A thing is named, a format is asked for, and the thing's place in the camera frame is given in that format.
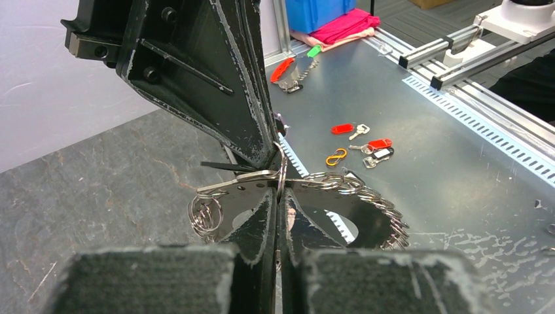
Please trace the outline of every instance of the red key tag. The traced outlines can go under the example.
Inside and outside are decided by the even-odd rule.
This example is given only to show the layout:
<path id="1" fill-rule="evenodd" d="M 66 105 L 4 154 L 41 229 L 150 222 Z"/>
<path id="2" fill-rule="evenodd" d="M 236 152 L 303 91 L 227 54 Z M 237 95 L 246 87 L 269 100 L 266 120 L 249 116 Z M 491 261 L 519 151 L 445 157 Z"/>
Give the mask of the red key tag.
<path id="1" fill-rule="evenodd" d="M 355 129 L 354 125 L 347 123 L 347 124 L 342 124 L 340 126 L 334 126 L 333 128 L 331 128 L 331 133 L 332 134 L 351 133 L 354 129 Z"/>
<path id="2" fill-rule="evenodd" d="M 374 150 L 389 148 L 393 145 L 390 139 L 377 139 L 375 141 L 369 141 L 368 145 Z"/>

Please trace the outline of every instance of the blue plastic bin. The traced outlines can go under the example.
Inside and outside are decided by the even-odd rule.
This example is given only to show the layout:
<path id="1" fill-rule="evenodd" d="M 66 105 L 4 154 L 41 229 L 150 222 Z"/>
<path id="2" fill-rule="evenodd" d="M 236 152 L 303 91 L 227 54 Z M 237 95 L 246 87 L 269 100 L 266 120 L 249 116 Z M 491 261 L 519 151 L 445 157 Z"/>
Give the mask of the blue plastic bin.
<path id="1" fill-rule="evenodd" d="M 289 28 L 312 33 L 355 8 L 357 0 L 285 0 Z"/>

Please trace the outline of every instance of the pink fabric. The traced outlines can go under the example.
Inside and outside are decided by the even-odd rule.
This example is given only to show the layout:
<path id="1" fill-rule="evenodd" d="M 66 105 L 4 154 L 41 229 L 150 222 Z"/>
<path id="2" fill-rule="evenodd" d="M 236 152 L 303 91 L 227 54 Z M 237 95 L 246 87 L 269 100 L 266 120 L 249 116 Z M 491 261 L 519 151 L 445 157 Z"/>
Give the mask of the pink fabric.
<path id="1" fill-rule="evenodd" d="M 361 9 L 353 9 L 313 31 L 310 36 L 322 43 L 334 44 L 349 35 L 360 33 L 369 27 L 378 27 L 378 25 L 380 25 L 379 17 L 371 16 L 370 13 Z"/>
<path id="2" fill-rule="evenodd" d="M 302 41 L 303 43 L 314 47 L 317 44 L 320 44 L 322 46 L 322 52 L 328 51 L 330 49 L 333 49 L 337 46 L 341 46 L 342 44 L 346 44 L 346 43 L 350 43 L 352 41 L 356 41 L 359 38 L 363 38 L 363 37 L 368 37 L 368 36 L 374 36 L 374 28 L 370 27 L 368 29 L 363 30 L 360 33 L 356 33 L 356 34 L 352 34 L 349 35 L 343 39 L 340 39 L 338 41 L 336 41 L 334 44 L 325 44 L 322 43 L 321 41 L 319 41 L 318 39 L 311 37 L 308 34 L 305 33 L 301 33 L 298 31 L 293 31 L 291 30 L 291 36 L 293 36 L 293 38 L 298 39 L 299 41 Z"/>

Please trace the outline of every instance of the bolt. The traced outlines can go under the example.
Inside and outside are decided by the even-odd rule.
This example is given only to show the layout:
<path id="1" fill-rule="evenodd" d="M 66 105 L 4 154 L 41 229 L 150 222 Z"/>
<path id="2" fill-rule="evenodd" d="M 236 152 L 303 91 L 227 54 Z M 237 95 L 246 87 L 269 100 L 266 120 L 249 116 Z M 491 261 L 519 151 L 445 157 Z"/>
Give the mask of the bolt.
<path id="1" fill-rule="evenodd" d="M 160 79 L 160 75 L 158 75 L 158 71 L 154 67 L 146 68 L 143 75 L 145 76 L 145 79 L 152 84 L 158 82 Z"/>
<path id="2" fill-rule="evenodd" d="M 166 7 L 162 10 L 162 18 L 164 21 L 174 24 L 177 21 L 177 11 L 171 7 Z"/>

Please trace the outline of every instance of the gray floor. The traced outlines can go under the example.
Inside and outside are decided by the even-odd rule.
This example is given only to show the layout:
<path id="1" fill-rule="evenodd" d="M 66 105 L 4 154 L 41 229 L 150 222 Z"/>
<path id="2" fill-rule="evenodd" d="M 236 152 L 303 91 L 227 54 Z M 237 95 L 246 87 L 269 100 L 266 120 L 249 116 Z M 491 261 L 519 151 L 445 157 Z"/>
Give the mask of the gray floor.
<path id="1" fill-rule="evenodd" d="M 418 46 L 468 25 L 493 1 L 428 11 L 377 2 L 382 27 Z M 484 73 L 486 85 L 500 73 Z M 185 216 L 193 188 L 230 178 L 198 167 L 202 160 L 225 161 L 219 144 L 156 111 L 0 173 L 0 313 L 37 313 L 81 248 L 197 241 Z"/>
<path id="2" fill-rule="evenodd" d="M 502 0 L 455 0 L 433 9 L 422 10 L 408 0 L 376 0 L 375 14 L 382 19 L 380 27 L 413 46 L 421 46 L 471 25 L 478 13 L 501 2 Z M 360 9 L 370 10 L 370 0 L 358 0 L 357 3 Z M 496 34 L 486 35 L 484 40 L 494 45 L 507 41 Z M 555 49 L 555 40 L 524 52 L 513 65 L 497 65 L 476 75 L 473 80 L 489 88 L 510 70 L 525 65 L 552 49 Z"/>

